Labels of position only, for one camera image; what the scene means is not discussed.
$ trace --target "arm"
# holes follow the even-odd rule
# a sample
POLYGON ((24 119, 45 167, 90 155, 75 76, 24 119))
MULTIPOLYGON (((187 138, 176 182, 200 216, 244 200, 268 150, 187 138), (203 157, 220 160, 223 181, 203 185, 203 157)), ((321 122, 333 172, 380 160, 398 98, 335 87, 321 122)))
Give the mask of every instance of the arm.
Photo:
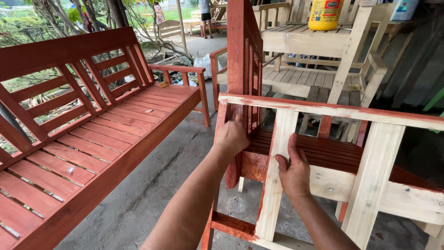
POLYGON ((243 127, 236 116, 219 129, 210 152, 168 203, 142 250, 197 248, 223 174, 249 144, 243 127))
POLYGON ((282 187, 296 212, 301 217, 316 249, 359 250, 356 244, 342 231, 319 206, 310 192, 310 166, 304 151, 296 149, 297 134, 288 140, 291 165, 282 155, 276 155, 279 163, 279 178, 282 187))

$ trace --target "wooden chair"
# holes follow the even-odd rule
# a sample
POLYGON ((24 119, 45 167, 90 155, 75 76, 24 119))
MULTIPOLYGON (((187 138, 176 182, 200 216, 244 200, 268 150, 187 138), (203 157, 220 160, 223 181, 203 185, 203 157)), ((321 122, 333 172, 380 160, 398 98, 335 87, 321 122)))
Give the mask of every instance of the wooden chair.
POLYGON ((18 150, 10 155, 0 149, 0 190, 8 194, 0 194, 0 221, 11 229, 0 226, 0 249, 54 248, 193 109, 210 125, 205 69, 147 65, 132 27, 6 47, 0 53, 9 58, 0 62, 1 82, 50 68, 60 74, 12 93, 0 85, 0 101, 36 139, 31 144, 0 117, 0 134, 18 150), (92 58, 115 50, 122 54, 101 62, 92 58), (123 63, 126 68, 102 76, 104 69, 123 63), (159 88, 154 69, 162 70, 169 83, 169 71, 182 72, 184 85, 159 88), (188 86, 187 72, 197 73, 199 87, 188 86), (128 75, 134 80, 108 88, 128 75), (28 109, 20 105, 62 85, 70 91, 28 109), (75 99, 81 103, 77 107, 41 124, 34 120, 75 99), (201 101, 202 108, 196 108, 201 101))

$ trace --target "bench backrest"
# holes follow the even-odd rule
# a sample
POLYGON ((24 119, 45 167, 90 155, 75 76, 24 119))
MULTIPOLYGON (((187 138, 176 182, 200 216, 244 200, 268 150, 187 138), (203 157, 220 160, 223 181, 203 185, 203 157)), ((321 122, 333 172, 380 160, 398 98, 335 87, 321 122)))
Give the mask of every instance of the bench backrest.
POLYGON ((0 117, 0 134, 19 150, 11 156, 0 149, 0 162, 2 162, 0 170, 23 158, 36 145, 55 140, 85 119, 110 108, 110 105, 131 95, 142 86, 154 83, 154 77, 147 68, 132 27, 0 48, 0 54, 3 58, 7 58, 0 61, 2 83, 0 101, 29 130, 35 138, 33 141, 36 141, 31 144, 28 138, 23 137, 3 117, 0 117), (93 59, 102 53, 116 50, 120 50, 122 55, 101 62, 93 59), (103 76, 103 70, 122 63, 126 63, 127 67, 103 76), (4 86, 7 80, 51 68, 56 69, 57 76, 50 80, 11 93, 4 86), (128 75, 132 75, 134 79, 113 90, 109 89, 109 84, 128 75), (76 78, 85 86, 98 108, 94 108, 88 100, 76 78), (26 109, 20 105, 20 102, 28 98, 63 85, 69 86, 69 92, 26 109), (35 120, 77 98, 81 102, 77 107, 41 124, 35 120))

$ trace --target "right hand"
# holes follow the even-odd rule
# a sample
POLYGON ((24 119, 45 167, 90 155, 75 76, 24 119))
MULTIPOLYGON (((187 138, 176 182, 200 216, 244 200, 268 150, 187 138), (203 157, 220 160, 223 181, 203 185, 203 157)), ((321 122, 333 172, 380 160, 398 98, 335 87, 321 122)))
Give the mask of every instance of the right hand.
POLYGON ((304 151, 296 148, 297 134, 293 133, 288 139, 288 155, 290 156, 290 166, 287 159, 277 154, 276 160, 279 163, 279 178, 282 188, 287 196, 297 198, 300 196, 310 196, 310 166, 304 151))

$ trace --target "yellow bottle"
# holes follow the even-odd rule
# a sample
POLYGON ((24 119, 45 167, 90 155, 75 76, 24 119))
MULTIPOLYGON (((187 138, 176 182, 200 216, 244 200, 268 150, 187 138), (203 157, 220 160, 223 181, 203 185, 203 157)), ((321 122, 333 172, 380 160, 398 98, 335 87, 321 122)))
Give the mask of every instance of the yellow bottle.
POLYGON ((313 0, 308 28, 326 31, 336 28, 343 0, 313 0))

